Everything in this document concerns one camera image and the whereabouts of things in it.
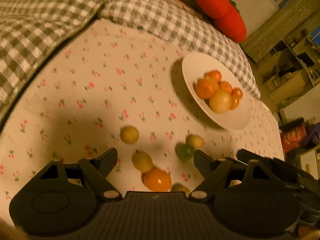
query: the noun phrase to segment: checkered pillow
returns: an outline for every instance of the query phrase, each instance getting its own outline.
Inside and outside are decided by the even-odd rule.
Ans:
[[[100,16],[213,56],[255,98],[260,98],[250,64],[239,44],[175,5],[165,0],[115,0],[104,5]]]
[[[39,66],[112,0],[0,0],[0,121]]]

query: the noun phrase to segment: stuffed toy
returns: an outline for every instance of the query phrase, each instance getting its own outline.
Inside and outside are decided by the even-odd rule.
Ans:
[[[196,0],[196,2],[223,34],[238,43],[245,40],[247,29],[239,11],[230,0]]]

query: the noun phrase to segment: bowl of fruit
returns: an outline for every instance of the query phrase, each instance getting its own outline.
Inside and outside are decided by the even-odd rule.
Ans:
[[[249,95],[225,65],[207,54],[192,52],[182,61],[182,73],[194,100],[215,123],[230,131],[247,127]]]

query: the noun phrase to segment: green fruit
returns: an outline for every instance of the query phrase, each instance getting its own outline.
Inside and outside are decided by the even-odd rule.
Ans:
[[[186,138],[186,144],[191,145],[194,149],[201,149],[203,144],[204,144],[204,140],[201,136],[199,135],[189,135]]]
[[[195,151],[196,150],[191,145],[184,143],[178,143],[175,147],[176,155],[181,161],[190,160],[193,157]]]
[[[125,126],[120,131],[120,138],[126,144],[135,144],[139,136],[138,129],[133,126]]]
[[[171,188],[171,192],[184,192],[187,197],[190,194],[190,190],[180,183],[175,183]]]
[[[150,155],[140,150],[132,154],[132,163],[141,173],[147,173],[153,168]]]

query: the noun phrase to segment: pale yellow fruit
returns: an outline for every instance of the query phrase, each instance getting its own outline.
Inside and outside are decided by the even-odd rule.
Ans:
[[[190,194],[190,190],[180,183],[175,183],[171,188],[171,192],[184,192],[187,197]]]
[[[204,140],[199,135],[191,134],[191,135],[187,136],[186,144],[191,145],[194,149],[197,150],[197,149],[202,148],[202,146],[204,144]]]
[[[135,144],[139,136],[138,129],[133,126],[125,126],[120,131],[120,138],[126,144]]]
[[[214,91],[220,89],[218,82],[217,82],[214,78],[212,78],[212,77],[210,77],[210,76],[208,76],[208,75],[205,75],[205,76],[204,76],[204,79],[209,80],[209,81],[213,84],[213,86],[214,86]]]
[[[141,173],[147,173],[153,168],[153,162],[149,154],[137,150],[132,154],[132,163]]]
[[[231,95],[225,90],[217,90],[209,99],[209,105],[216,114],[224,114],[231,107]]]

